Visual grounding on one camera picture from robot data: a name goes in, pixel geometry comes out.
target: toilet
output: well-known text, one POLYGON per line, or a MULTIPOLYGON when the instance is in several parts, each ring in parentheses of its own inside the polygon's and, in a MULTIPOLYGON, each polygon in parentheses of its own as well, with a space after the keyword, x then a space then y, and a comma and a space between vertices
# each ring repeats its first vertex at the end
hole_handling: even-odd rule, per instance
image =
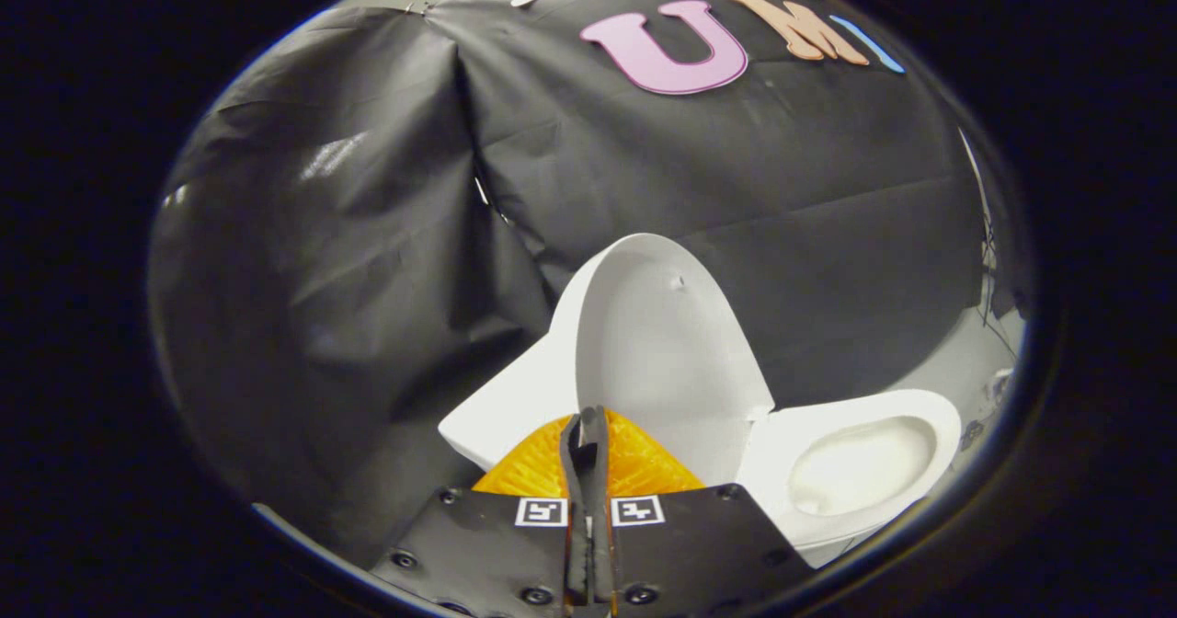
POLYGON ((945 471, 960 430, 945 397, 917 388, 772 411, 719 284, 652 233, 585 263, 548 333, 438 431, 485 471, 590 406, 630 418, 704 484, 742 484, 797 550, 893 519, 945 471))
POLYGON ((960 416, 930 391, 786 408, 752 425, 736 481, 798 551, 869 533, 952 461, 960 416))

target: black backdrop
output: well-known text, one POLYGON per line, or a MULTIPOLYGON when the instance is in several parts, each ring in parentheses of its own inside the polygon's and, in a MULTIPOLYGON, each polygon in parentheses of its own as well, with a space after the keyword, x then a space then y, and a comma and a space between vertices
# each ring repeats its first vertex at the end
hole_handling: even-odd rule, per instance
MULTIPOLYGON (((19 303, 46 312, 22 330, 26 345, 15 358, 35 371, 28 384, 15 384, 22 399, 14 403, 38 408, 14 420, 13 438, 22 453, 16 493, 35 499, 18 500, 21 516, 35 518, 18 529, 16 599, 36 600, 34 613, 288 614, 340 606, 274 563, 252 524, 177 445, 147 379, 145 252, 138 252, 193 112, 245 57, 330 1, 19 6, 13 45, 22 48, 13 61, 32 66, 25 89, 33 97, 19 109, 31 119, 22 131, 33 131, 26 147, 34 162, 28 178, 14 179, 12 200, 29 224, 22 237, 34 244, 15 263, 62 268, 49 283, 19 290, 19 303)), ((1159 383, 1143 371, 1161 348, 1144 333, 1156 318, 1148 307, 1164 288, 1155 271, 1165 240, 1162 200, 1151 190, 1165 174, 1152 165, 1165 127, 1149 112, 1159 82, 1153 49, 1164 41, 1150 20, 1165 7, 1159 0, 890 1, 916 19, 922 31, 909 35, 1025 174, 1048 281, 1066 305, 1066 346, 1043 405, 1050 426, 1022 443, 1018 472, 992 483, 992 496, 951 538, 930 543, 840 606, 870 614, 879 606, 872 603, 891 598, 924 602, 933 613, 971 606, 984 614, 1026 603, 1155 610, 1165 510, 1164 484, 1151 471, 1165 457, 1161 438, 1149 434, 1159 383), (991 566, 982 569, 985 561, 991 566), (959 592, 943 592, 970 572, 959 592)))
MULTIPOLYGON (((626 233, 676 238, 714 274, 778 407, 883 391, 978 304, 970 124, 900 40, 789 0, 849 18, 906 72, 799 61, 707 0, 747 73, 659 95, 578 36, 667 1, 332 11, 202 115, 148 291, 185 423, 244 500, 371 567, 430 493, 479 474, 438 421, 626 233)), ((694 61, 680 26, 659 40, 694 61)))

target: black plastic sheet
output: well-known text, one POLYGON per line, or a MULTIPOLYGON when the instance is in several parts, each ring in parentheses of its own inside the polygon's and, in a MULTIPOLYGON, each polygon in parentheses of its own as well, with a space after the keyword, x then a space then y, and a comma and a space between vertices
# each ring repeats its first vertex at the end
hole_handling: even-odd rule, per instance
POLYGON ((659 95, 578 36, 639 11, 670 57, 706 57, 658 13, 672 1, 328 11, 211 106, 149 291, 178 410, 234 491, 370 566, 433 489, 480 474, 437 423, 626 233, 697 254, 782 407, 884 388, 977 303, 977 182, 913 53, 840 2, 789 0, 906 73, 798 60, 706 0, 751 65, 659 95))

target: yellow letter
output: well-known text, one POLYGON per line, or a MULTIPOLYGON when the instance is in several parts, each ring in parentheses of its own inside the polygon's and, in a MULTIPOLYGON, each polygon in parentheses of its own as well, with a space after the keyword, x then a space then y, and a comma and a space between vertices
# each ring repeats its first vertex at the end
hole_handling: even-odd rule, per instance
POLYGON ((802 60, 820 60, 823 53, 831 60, 838 57, 850 61, 851 65, 869 65, 870 60, 863 57, 853 45, 842 39, 833 28, 822 22, 814 12, 807 7, 785 2, 789 11, 770 5, 764 0, 734 0, 752 9, 753 14, 760 15, 764 22, 770 24, 777 34, 782 35, 789 44, 789 52, 798 55, 802 60))

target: letter u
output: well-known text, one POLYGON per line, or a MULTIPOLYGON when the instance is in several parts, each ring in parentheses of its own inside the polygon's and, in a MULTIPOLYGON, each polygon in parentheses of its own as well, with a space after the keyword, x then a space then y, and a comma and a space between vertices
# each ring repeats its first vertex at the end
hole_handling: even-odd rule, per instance
POLYGON ((661 15, 681 19, 711 48, 711 57, 694 64, 671 60, 643 28, 646 24, 643 14, 600 20, 580 31, 580 39, 600 44, 621 73, 643 89, 657 94, 697 94, 727 85, 747 68, 743 45, 709 9, 711 6, 699 0, 667 2, 658 8, 661 15))

